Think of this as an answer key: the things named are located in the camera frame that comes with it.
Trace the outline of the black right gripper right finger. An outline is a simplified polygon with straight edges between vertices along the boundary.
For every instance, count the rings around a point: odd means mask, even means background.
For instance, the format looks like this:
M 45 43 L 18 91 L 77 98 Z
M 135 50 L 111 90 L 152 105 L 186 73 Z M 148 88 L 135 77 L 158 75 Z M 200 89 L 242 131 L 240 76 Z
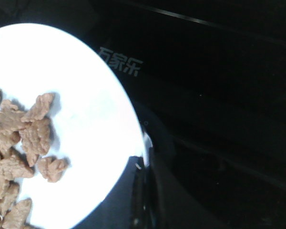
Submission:
M 157 188 L 160 229 L 219 228 L 218 219 L 189 195 L 153 149 L 149 162 Z

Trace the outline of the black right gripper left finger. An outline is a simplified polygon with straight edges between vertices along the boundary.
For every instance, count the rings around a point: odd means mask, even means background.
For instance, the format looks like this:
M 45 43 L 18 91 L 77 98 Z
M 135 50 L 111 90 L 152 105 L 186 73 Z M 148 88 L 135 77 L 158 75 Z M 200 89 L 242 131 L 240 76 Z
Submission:
M 106 198 L 76 229 L 142 229 L 141 184 L 137 183 L 143 159 L 131 156 L 119 180 Z

